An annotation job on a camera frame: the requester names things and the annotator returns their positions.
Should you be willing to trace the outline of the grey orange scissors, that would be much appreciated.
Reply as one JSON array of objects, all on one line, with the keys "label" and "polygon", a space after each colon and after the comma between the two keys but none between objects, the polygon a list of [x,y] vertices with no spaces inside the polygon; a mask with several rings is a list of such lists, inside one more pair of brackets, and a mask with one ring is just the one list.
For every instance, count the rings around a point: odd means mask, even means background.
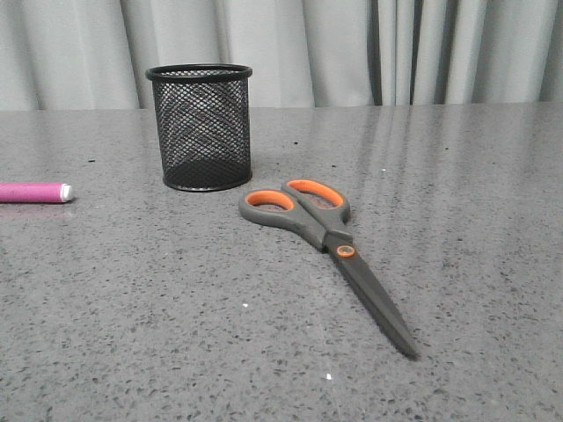
[{"label": "grey orange scissors", "polygon": [[238,204],[249,222],[289,230],[330,254],[356,296],[397,350],[419,355],[413,336],[376,275],[362,259],[347,229],[351,207],[336,189],[312,179],[292,179],[279,190],[247,193]]}]

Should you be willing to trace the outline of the grey curtain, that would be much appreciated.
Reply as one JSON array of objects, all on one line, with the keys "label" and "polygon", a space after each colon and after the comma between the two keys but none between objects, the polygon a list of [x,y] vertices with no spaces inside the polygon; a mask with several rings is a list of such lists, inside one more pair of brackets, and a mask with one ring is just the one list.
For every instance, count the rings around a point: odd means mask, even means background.
[{"label": "grey curtain", "polygon": [[1,107],[133,109],[144,73],[252,68],[254,106],[562,98],[559,1],[4,1]]}]

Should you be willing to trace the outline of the pink marker pen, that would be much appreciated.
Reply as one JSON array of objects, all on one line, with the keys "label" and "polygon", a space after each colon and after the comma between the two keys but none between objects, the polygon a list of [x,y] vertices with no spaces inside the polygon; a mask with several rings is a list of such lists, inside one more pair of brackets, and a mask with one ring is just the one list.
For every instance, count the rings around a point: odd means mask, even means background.
[{"label": "pink marker pen", "polygon": [[71,185],[65,183],[1,183],[2,203],[66,203],[74,199]]}]

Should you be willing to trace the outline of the black mesh pen holder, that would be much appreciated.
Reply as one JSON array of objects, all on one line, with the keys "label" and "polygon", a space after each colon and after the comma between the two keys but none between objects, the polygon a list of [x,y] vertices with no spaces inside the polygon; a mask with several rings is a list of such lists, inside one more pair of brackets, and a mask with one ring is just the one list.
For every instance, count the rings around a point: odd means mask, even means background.
[{"label": "black mesh pen holder", "polygon": [[214,192],[252,178],[249,79],[239,64],[178,64],[148,69],[164,183]]}]

